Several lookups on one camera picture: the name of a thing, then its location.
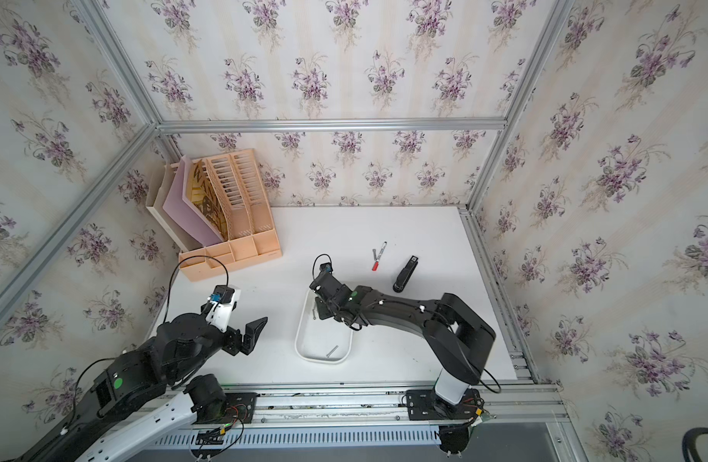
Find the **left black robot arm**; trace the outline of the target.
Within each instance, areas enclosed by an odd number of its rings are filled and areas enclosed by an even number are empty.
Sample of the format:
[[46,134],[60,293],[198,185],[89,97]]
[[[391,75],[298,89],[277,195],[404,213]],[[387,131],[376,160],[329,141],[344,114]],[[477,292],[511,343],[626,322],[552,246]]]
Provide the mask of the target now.
[[214,375],[196,377],[219,350],[251,354],[268,323],[247,323],[244,332],[221,330],[200,314],[184,313],[157,328],[157,335],[123,353],[100,373],[73,405],[71,414],[47,433],[20,461],[75,461],[103,435],[168,388],[186,387],[186,409],[202,422],[224,415],[226,396]]

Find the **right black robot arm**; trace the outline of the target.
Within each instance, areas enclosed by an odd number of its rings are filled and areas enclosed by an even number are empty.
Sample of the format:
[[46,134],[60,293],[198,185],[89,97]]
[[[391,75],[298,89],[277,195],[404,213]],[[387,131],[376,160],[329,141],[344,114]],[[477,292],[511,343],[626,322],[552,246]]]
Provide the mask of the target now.
[[319,272],[310,289],[323,320],[355,331],[390,327],[424,339],[442,366],[434,385],[441,402],[456,406],[469,387],[481,382],[496,333],[459,296],[445,293],[438,300],[409,300],[369,286],[351,289],[328,269]]

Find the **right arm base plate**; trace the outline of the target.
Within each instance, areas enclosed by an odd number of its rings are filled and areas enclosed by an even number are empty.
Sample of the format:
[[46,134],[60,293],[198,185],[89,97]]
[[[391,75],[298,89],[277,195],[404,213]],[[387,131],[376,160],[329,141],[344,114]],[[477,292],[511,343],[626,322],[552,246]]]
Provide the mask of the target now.
[[485,401],[476,389],[467,389],[457,404],[439,398],[434,390],[408,390],[404,405],[410,421],[467,421],[479,418]]

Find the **white plastic storage tray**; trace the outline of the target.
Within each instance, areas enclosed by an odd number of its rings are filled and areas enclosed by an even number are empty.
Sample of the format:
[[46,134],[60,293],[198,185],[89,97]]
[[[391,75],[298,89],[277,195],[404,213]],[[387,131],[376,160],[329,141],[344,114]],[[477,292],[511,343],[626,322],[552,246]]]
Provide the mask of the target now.
[[[347,359],[353,345],[354,331],[334,320],[321,321],[315,313],[315,294],[307,292],[295,335],[294,350],[303,360],[326,365]],[[326,354],[338,345],[330,359]]]

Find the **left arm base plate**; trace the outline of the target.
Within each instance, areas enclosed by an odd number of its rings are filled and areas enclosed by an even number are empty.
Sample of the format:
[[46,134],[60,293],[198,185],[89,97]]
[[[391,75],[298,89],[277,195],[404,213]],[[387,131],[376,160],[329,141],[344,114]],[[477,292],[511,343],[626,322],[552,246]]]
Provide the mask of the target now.
[[227,393],[224,403],[214,403],[197,414],[196,425],[221,425],[241,421],[244,425],[252,423],[257,393]]

